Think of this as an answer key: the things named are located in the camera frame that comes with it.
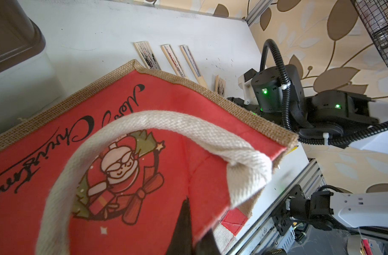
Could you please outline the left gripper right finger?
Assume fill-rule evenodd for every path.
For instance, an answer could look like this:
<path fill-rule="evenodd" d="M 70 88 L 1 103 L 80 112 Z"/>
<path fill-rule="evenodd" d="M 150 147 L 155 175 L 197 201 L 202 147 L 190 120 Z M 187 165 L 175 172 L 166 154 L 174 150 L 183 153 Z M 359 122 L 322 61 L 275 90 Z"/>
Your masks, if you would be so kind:
<path fill-rule="evenodd" d="M 194 255 L 221 255 L 213 231 L 209 230 L 194 247 Z"/>

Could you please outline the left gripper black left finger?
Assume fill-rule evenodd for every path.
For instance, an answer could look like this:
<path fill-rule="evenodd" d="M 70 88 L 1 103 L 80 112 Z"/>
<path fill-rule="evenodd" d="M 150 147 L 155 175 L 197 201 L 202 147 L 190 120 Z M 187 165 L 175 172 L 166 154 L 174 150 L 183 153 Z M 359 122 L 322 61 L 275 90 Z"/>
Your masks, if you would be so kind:
<path fill-rule="evenodd" d="M 166 255 L 192 255 L 193 233 L 189 198 L 182 202 L 176 227 Z"/>

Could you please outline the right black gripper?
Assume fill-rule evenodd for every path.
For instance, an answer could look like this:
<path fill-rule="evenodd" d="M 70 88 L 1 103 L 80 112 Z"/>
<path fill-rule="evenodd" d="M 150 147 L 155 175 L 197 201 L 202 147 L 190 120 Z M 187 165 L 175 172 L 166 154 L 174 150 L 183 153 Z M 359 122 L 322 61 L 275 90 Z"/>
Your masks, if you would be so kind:
<path fill-rule="evenodd" d="M 228 101 L 288 130 L 305 128 L 305 95 L 298 68 L 284 63 L 272 39 L 264 43 L 260 70 L 250 69 L 238 84 L 243 98 L 228 97 Z"/>

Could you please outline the folding fan plain wood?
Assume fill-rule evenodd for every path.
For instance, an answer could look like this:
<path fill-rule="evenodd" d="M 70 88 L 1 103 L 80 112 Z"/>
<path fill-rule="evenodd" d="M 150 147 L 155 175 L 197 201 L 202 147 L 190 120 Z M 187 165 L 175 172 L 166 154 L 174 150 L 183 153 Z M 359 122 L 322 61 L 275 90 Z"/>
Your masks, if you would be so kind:
<path fill-rule="evenodd" d="M 179 77 L 182 77 L 182 78 L 186 78 L 187 76 L 186 76 L 177 56 L 175 55 L 171 45 L 170 44 L 161 45 L 161 49 L 162 49 L 164 55 L 166 56 L 169 64 L 171 65 L 174 72 L 176 73 L 176 75 Z"/>

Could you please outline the folding fan black print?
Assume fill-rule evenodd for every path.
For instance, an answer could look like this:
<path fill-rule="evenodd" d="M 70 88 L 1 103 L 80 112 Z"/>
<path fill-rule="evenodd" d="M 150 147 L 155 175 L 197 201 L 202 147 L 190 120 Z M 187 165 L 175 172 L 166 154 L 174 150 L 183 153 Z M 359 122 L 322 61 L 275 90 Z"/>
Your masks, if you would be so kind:
<path fill-rule="evenodd" d="M 135 42 L 134 47 L 148 69 L 161 70 L 148 41 Z"/>

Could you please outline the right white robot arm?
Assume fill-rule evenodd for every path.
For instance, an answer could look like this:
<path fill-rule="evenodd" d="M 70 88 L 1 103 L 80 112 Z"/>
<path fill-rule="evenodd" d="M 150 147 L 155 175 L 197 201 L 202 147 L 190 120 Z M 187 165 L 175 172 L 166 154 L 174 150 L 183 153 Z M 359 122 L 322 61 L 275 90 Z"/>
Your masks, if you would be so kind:
<path fill-rule="evenodd" d="M 239 78 L 243 98 L 231 102 L 296 133 L 307 145 L 347 148 L 354 142 L 388 131 L 388 121 L 371 115 L 373 99 L 342 90 L 325 90 L 307 97 L 295 64 L 285 64 L 277 44 L 264 43 L 260 69 Z M 345 230 L 388 242 L 388 191 L 351 194 L 322 186 L 310 197 L 294 187 L 273 211 L 283 234 L 294 222 L 318 230 Z"/>

